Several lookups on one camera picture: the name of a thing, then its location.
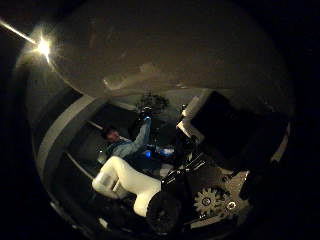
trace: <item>blue light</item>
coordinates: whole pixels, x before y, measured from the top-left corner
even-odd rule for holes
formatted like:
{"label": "blue light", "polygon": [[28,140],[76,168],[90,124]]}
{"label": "blue light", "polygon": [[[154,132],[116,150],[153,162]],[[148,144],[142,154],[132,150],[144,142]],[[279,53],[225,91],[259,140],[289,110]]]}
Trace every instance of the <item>blue light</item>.
{"label": "blue light", "polygon": [[151,151],[150,150],[145,151],[144,154],[145,154],[146,158],[150,158],[151,157]]}

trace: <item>gear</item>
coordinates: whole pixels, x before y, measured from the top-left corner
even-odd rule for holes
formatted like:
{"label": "gear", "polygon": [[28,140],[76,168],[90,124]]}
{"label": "gear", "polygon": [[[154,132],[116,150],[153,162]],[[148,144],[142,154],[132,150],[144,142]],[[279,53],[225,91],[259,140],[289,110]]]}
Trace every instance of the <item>gear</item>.
{"label": "gear", "polygon": [[220,219],[232,219],[236,214],[236,202],[234,202],[227,194],[223,194],[222,197],[223,201],[219,205],[216,213],[220,217]]}
{"label": "gear", "polygon": [[207,188],[202,189],[202,192],[198,192],[195,197],[196,211],[201,215],[209,215],[211,212],[216,212],[221,205],[220,193],[217,189]]}

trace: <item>railing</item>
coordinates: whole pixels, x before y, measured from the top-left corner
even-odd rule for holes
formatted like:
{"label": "railing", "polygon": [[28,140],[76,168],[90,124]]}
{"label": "railing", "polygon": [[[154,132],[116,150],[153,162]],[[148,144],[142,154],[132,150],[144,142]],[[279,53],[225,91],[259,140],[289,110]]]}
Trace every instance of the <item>railing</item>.
{"label": "railing", "polygon": [[92,121],[89,120],[88,123],[89,123],[91,126],[97,128],[98,130],[102,130],[102,129],[103,129],[102,126],[100,126],[99,124],[96,124],[95,122],[92,122]]}
{"label": "railing", "polygon": [[86,175],[90,180],[93,180],[94,177],[88,173],[81,165],[74,159],[74,157],[69,152],[65,152],[67,157],[71,160],[71,162],[84,174]]}

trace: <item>metal bolt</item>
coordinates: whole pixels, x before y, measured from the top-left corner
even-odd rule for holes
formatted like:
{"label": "metal bolt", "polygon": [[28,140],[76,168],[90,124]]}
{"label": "metal bolt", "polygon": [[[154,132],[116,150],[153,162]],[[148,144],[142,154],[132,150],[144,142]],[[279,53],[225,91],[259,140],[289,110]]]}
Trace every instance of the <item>metal bolt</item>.
{"label": "metal bolt", "polygon": [[203,200],[202,200],[202,204],[205,205],[205,206],[209,206],[211,203],[211,199],[208,198],[208,197],[205,197]]}
{"label": "metal bolt", "polygon": [[228,208],[229,210],[235,209],[236,206],[237,206],[237,205],[236,205],[235,202],[229,202],[229,203],[227,204],[227,208]]}

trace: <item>lens flare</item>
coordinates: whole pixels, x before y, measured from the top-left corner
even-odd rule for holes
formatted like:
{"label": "lens flare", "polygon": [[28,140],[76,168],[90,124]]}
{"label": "lens flare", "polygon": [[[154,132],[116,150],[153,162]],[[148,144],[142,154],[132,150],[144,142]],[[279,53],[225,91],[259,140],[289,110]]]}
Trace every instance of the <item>lens flare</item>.
{"label": "lens flare", "polygon": [[44,39],[42,36],[40,37],[40,41],[37,45],[36,51],[45,56],[47,62],[50,62],[49,55],[51,53],[50,49],[51,43],[49,40]]}
{"label": "lens flare", "polygon": [[27,40],[28,42],[30,43],[33,43],[33,44],[36,44],[36,41],[33,40],[32,38],[28,37],[27,35],[25,35],[24,33],[18,31],[17,29],[15,29],[14,27],[12,27],[10,24],[6,23],[5,21],[3,21],[1,18],[0,18],[0,26],[10,30],[11,32],[17,34],[18,36],[24,38],[25,40]]}

